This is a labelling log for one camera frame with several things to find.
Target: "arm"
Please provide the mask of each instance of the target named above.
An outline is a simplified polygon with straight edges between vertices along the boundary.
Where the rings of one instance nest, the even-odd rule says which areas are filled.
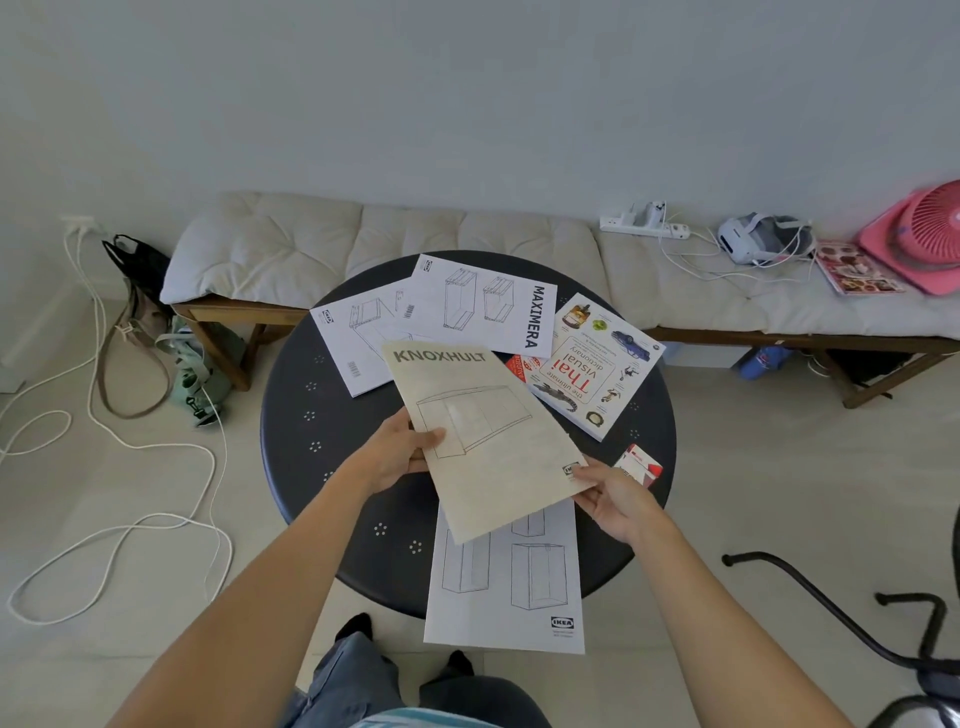
[[[409,429],[406,409],[327,480],[303,512],[154,663],[110,728],[274,726],[290,697],[360,509],[404,473],[441,429]]]
[[[654,497],[592,458],[575,475],[594,483],[580,505],[630,544],[650,580],[686,687],[705,728],[852,728],[830,699],[747,614]]]

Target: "jeans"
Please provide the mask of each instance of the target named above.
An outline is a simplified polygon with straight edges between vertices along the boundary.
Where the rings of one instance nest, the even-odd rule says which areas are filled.
[[[354,632],[324,655],[304,693],[295,692],[280,728],[348,728],[377,713],[402,708],[396,665],[366,635]],[[464,675],[445,667],[420,686],[420,707],[486,720],[501,728],[550,728],[526,692],[500,677]]]

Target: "bag strap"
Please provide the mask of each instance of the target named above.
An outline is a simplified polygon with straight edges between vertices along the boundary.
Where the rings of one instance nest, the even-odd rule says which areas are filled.
[[[160,360],[160,357],[156,355],[156,352],[154,352],[153,342],[148,345],[144,341],[145,339],[149,340],[150,337],[147,336],[142,329],[136,326],[135,319],[130,318],[131,312],[136,308],[137,293],[136,288],[133,287],[130,279],[124,279],[124,282],[127,284],[127,304],[120,312],[120,315],[117,316],[117,319],[113,322],[113,325],[107,330],[107,335],[104,338],[103,346],[100,347],[100,355],[97,358],[97,389],[100,391],[100,399],[103,401],[104,407],[107,408],[107,412],[114,417],[119,417],[121,420],[137,420],[141,417],[149,415],[167,401],[167,398],[170,397],[170,393],[173,391],[174,380],[170,376],[170,370],[167,369],[167,365],[164,364],[163,361]],[[139,412],[118,412],[113,408],[113,405],[110,404],[110,399],[107,394],[107,354],[110,347],[110,341],[113,339],[113,334],[117,331],[120,331],[125,339],[127,338],[127,334],[131,333],[131,340],[136,347],[142,352],[146,353],[147,356],[156,363],[167,380],[166,391],[160,396],[160,399],[155,401],[146,409],[140,410]]]

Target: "pink fan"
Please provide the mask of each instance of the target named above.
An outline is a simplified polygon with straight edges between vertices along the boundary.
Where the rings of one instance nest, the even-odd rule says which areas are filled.
[[[860,233],[860,246],[934,296],[960,288],[960,180],[914,192]]]

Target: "black bag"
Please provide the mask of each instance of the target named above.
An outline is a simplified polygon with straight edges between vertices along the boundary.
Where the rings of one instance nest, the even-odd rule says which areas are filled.
[[[120,238],[133,243],[133,252],[128,253],[117,244]],[[160,302],[160,291],[163,290],[163,279],[167,275],[170,258],[151,245],[129,235],[114,235],[113,242],[102,241],[107,255],[116,264],[125,278],[130,279],[133,287],[139,289],[144,296],[162,311],[168,320],[174,316],[174,309],[166,303]],[[137,318],[139,311],[130,311],[130,318]]]

